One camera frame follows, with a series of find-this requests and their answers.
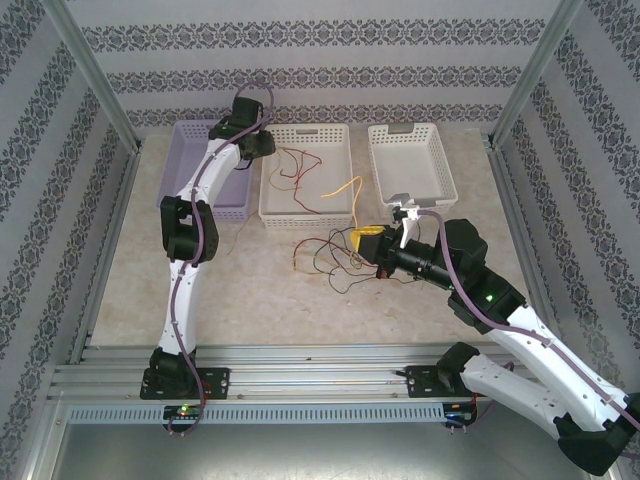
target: yellow wire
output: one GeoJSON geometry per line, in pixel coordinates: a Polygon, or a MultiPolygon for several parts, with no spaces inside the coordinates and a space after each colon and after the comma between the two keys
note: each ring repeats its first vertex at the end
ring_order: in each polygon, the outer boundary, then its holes
{"type": "Polygon", "coordinates": [[[353,215],[353,221],[355,222],[356,229],[357,229],[358,228],[358,217],[356,216],[356,203],[358,203],[358,197],[360,196],[360,190],[362,190],[362,177],[360,175],[357,175],[357,176],[353,177],[351,180],[349,180],[347,183],[345,183],[343,186],[341,186],[335,192],[327,193],[325,195],[321,195],[321,198],[332,197],[332,196],[340,193],[342,190],[347,188],[349,185],[351,185],[356,180],[360,180],[360,185],[358,185],[358,190],[356,190],[356,195],[355,195],[355,197],[353,197],[353,205],[351,206],[351,215],[353,215]]]}
{"type": "Polygon", "coordinates": [[[272,180],[273,174],[278,171],[278,169],[280,168],[280,162],[282,161],[282,156],[280,155],[280,152],[278,150],[276,150],[276,153],[278,154],[278,166],[276,168],[274,168],[273,171],[271,172],[271,174],[269,175],[269,185],[271,185],[276,190],[280,190],[281,192],[291,192],[291,191],[295,190],[296,187],[281,188],[281,187],[277,187],[273,183],[273,180],[272,180]]]}

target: wall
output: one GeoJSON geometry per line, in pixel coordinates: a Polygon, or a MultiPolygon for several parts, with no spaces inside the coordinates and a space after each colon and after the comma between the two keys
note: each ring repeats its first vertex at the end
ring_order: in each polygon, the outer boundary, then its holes
{"type": "Polygon", "coordinates": [[[249,78],[275,87],[277,122],[430,120],[488,131],[557,4],[68,3],[142,136],[181,118],[219,118],[249,78]]]}
{"type": "Polygon", "coordinates": [[[563,339],[628,392],[640,391],[639,40],[640,1],[585,2],[503,145],[563,339]]]}
{"type": "Polygon", "coordinates": [[[93,285],[128,155],[40,3],[0,1],[0,478],[93,285]]]}

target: cable tie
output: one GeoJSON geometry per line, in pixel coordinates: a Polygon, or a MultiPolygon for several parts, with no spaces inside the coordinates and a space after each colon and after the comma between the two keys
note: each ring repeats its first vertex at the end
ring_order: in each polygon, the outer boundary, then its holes
{"type": "Polygon", "coordinates": [[[613,402],[613,396],[612,395],[607,395],[607,398],[605,397],[600,397],[600,401],[602,403],[604,403],[605,405],[609,405],[611,402],[613,402]]]}

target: wire bundle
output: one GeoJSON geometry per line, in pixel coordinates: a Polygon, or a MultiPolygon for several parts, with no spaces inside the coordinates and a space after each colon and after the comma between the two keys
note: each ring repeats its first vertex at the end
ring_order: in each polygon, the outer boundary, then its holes
{"type": "MultiPolygon", "coordinates": [[[[318,237],[312,237],[312,238],[305,238],[304,240],[300,241],[293,250],[293,269],[297,272],[306,273],[307,275],[326,275],[329,286],[336,293],[339,293],[340,295],[346,295],[351,289],[351,287],[353,287],[354,285],[376,279],[377,277],[376,277],[375,269],[377,269],[377,267],[375,265],[370,265],[369,263],[366,263],[365,261],[363,261],[360,258],[360,256],[356,252],[351,250],[348,246],[347,239],[344,233],[349,230],[352,230],[353,228],[355,227],[347,227],[342,230],[333,229],[329,232],[329,237],[326,240],[318,237]],[[299,252],[300,247],[307,242],[322,242],[322,245],[320,245],[320,247],[313,254],[307,253],[307,252],[299,252]],[[325,249],[329,251],[329,254],[331,255],[330,259],[327,259],[321,256],[322,251],[325,249]],[[297,259],[300,256],[311,256],[313,258],[312,265],[315,270],[314,272],[307,272],[304,270],[300,270],[298,268],[297,259]],[[341,256],[343,257],[342,258],[343,261],[346,260],[344,257],[348,258],[350,267],[345,267],[343,265],[340,258],[341,256]],[[324,263],[328,264],[330,269],[323,270],[322,268],[320,268],[318,266],[319,260],[322,260],[324,263]],[[363,268],[370,268],[373,270],[369,270],[368,272],[364,272],[364,273],[355,273],[355,272],[359,272],[363,268]],[[350,277],[359,278],[359,280],[355,280],[351,282],[349,285],[347,285],[347,287],[344,290],[339,290],[334,285],[332,280],[333,277],[336,276],[336,272],[339,270],[342,270],[344,273],[346,273],[350,277]]],[[[407,282],[403,282],[402,280],[395,277],[389,278],[388,280],[394,280],[403,285],[407,283],[414,283],[417,281],[417,280],[409,280],[407,282]]]]}
{"type": "Polygon", "coordinates": [[[276,190],[280,190],[281,192],[293,191],[293,200],[296,203],[298,203],[307,212],[313,213],[315,215],[320,215],[320,212],[312,210],[309,207],[307,207],[304,203],[302,203],[302,201],[298,198],[297,195],[298,195],[298,190],[300,190],[300,180],[302,180],[302,177],[304,177],[308,172],[316,168],[318,165],[322,165],[322,159],[317,155],[313,155],[307,152],[306,150],[298,150],[297,148],[282,147],[282,151],[288,154],[291,158],[293,158],[293,161],[295,162],[295,165],[296,165],[296,170],[292,174],[284,173],[284,169],[280,168],[280,165],[282,162],[282,156],[280,155],[280,152],[276,150],[276,153],[278,154],[278,165],[276,166],[276,168],[272,170],[271,174],[269,175],[269,185],[271,185],[276,190]],[[298,161],[298,158],[294,155],[294,152],[300,154],[300,161],[298,161]],[[304,167],[305,155],[316,160],[316,162],[313,165],[311,165],[310,167],[307,167],[306,169],[304,167]],[[278,170],[279,170],[278,174],[280,175],[280,177],[293,180],[293,187],[282,188],[282,187],[278,187],[273,183],[273,175],[278,170]]]}

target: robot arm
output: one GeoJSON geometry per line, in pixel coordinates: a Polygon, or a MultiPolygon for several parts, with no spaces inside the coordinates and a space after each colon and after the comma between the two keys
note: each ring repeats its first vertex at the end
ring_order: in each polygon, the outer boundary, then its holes
{"type": "Polygon", "coordinates": [[[379,278],[400,269],[450,290],[448,304],[456,316],[511,352],[541,382],[519,377],[475,348],[458,343],[438,362],[440,383],[450,391],[462,385],[497,400],[557,439],[576,465],[603,475],[638,429],[640,395],[627,395],[597,375],[549,330],[513,286],[485,266],[487,244],[467,220],[445,223],[440,218],[441,232],[433,247],[410,240],[407,231],[422,214],[436,215],[420,210],[407,197],[395,198],[393,217],[402,226],[355,230],[351,234],[355,250],[378,265],[379,278]]]}
{"type": "Polygon", "coordinates": [[[197,232],[194,232],[194,221],[191,222],[191,225],[188,223],[182,223],[184,219],[181,217],[186,215],[187,211],[191,211],[190,202],[182,199],[190,198],[198,173],[202,170],[205,163],[214,154],[216,149],[218,149],[222,144],[224,144],[223,139],[209,140],[204,158],[200,162],[200,165],[193,174],[191,180],[189,180],[189,183],[180,190],[176,197],[165,197],[160,206],[163,215],[163,227],[167,224],[167,229],[163,229],[163,234],[164,232],[167,232],[166,249],[169,256],[171,257],[171,255],[174,255],[174,258],[172,258],[172,262],[169,265],[171,270],[171,287],[169,289],[167,315],[159,347],[164,353],[171,355],[179,355],[181,353],[180,345],[178,344],[171,324],[172,301],[175,304],[175,317],[178,322],[178,330],[182,336],[185,349],[187,352],[192,353],[196,348],[195,319],[193,318],[193,311],[195,305],[194,299],[197,298],[197,287],[199,284],[198,277],[202,274],[202,269],[205,268],[203,263],[210,260],[213,258],[213,255],[215,255],[215,249],[218,244],[218,232],[213,221],[211,206],[215,203],[215,199],[218,196],[222,185],[224,185],[224,181],[241,161],[240,148],[238,145],[230,144],[224,147],[222,151],[216,155],[216,158],[206,167],[198,183],[199,186],[196,187],[195,199],[199,204],[199,214],[200,211],[202,212],[201,219],[205,237],[205,258],[203,258],[203,261],[200,263],[187,264],[186,266],[184,264],[193,258],[193,253],[191,253],[191,251],[193,251],[193,247],[197,243],[198,238],[197,236],[195,238],[193,237],[193,233],[197,235],[197,232]],[[176,257],[176,250],[178,249],[180,242],[180,236],[177,235],[177,232],[181,229],[183,232],[186,233],[188,231],[188,233],[191,234],[189,242],[191,248],[189,249],[190,252],[186,255],[189,258],[184,258],[184,254],[180,255],[182,258],[176,257]],[[182,274],[183,278],[181,287],[176,293],[176,298],[173,299],[172,296],[175,290],[176,279],[183,267],[185,270],[182,274]]]}
{"type": "Polygon", "coordinates": [[[171,287],[162,337],[145,371],[142,398],[193,398],[199,394],[203,402],[202,382],[195,367],[194,310],[198,279],[218,248],[212,207],[241,160],[252,162],[275,152],[273,136],[262,130],[267,118],[260,102],[236,95],[231,114],[209,131],[207,150],[193,177],[176,196],[166,196],[160,203],[171,287]]]}

